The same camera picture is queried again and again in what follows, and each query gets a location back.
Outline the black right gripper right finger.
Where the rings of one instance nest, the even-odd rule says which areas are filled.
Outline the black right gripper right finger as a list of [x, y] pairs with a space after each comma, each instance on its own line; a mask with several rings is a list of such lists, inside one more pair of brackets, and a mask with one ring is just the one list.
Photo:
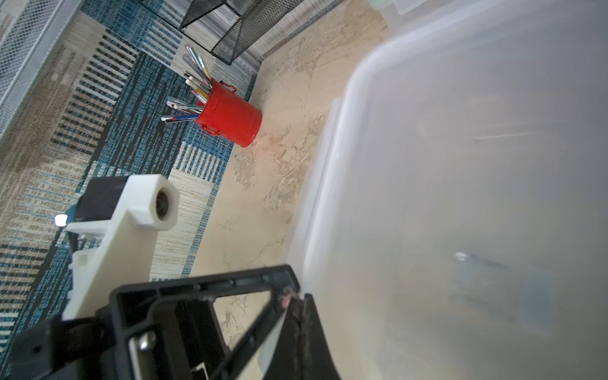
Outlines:
[[265, 379], [338, 379], [311, 294], [291, 299]]

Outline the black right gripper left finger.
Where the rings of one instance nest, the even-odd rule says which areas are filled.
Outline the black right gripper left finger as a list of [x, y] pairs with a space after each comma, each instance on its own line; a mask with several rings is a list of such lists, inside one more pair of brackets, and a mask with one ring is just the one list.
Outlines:
[[[283, 317], [300, 284], [288, 264], [181, 280], [124, 285], [109, 296], [118, 379], [236, 379]], [[217, 299], [267, 292], [269, 300], [233, 348]]]

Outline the large clear plastic lunch box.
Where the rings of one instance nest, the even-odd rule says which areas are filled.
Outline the large clear plastic lunch box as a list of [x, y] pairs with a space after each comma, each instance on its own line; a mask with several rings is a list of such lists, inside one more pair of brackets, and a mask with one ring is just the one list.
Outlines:
[[365, 57], [288, 250], [344, 379], [607, 377], [607, 4], [455, 1]]

